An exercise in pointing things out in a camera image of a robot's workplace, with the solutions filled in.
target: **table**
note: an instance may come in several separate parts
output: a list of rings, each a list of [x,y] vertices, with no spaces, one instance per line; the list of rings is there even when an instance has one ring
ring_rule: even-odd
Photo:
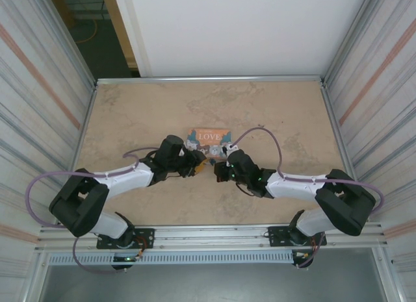
[[[123,83],[97,90],[78,168],[121,168],[131,163],[122,158],[126,151],[157,147],[168,134],[186,140],[191,127],[231,129],[236,140],[258,125],[279,140],[284,172],[316,175],[343,168],[317,82]],[[276,168],[278,152],[267,133],[250,133],[239,147],[260,167]],[[105,205],[135,225],[287,223],[297,211],[316,207],[292,198],[248,197],[233,182],[216,183],[211,166],[196,177],[169,178]]]

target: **white wall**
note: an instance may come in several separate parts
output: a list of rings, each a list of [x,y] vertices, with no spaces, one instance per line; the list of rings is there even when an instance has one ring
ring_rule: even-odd
[[[117,0],[144,77],[324,74],[364,0]]]

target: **ventilation grille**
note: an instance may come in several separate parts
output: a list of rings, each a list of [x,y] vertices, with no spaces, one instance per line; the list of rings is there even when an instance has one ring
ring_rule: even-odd
[[[81,253],[77,258],[84,265],[125,264],[125,262],[113,262],[114,253]],[[144,252],[141,260],[132,263],[141,265],[293,263],[293,256],[291,250]],[[49,265],[65,266],[76,263],[70,253],[55,253],[51,255]]]

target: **book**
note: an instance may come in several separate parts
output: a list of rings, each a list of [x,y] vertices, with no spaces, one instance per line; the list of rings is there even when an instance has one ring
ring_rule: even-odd
[[[230,143],[229,129],[193,128],[189,130],[186,147],[201,151],[207,158],[226,159],[222,147]]]

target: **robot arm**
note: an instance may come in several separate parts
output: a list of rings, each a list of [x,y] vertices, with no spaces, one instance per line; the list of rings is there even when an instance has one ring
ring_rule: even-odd
[[[133,237],[134,226],[121,214],[104,212],[105,202],[135,188],[164,181],[168,173],[194,176],[205,159],[202,152],[186,149],[182,139],[169,135],[157,151],[139,163],[93,173],[90,177],[70,177],[51,202],[49,211],[76,237],[86,233],[102,234],[121,246],[127,245]],[[89,173],[85,169],[77,172]]]
[[[332,229],[358,236],[376,203],[361,186],[322,182],[326,179],[351,180],[341,170],[316,176],[283,173],[282,177],[276,170],[259,168],[237,146],[228,147],[226,151],[227,162],[217,163],[214,167],[217,182],[235,181],[246,185],[257,197],[295,197],[319,204],[320,208],[301,210],[293,218],[289,227],[291,239],[296,244],[303,244],[310,236]]]

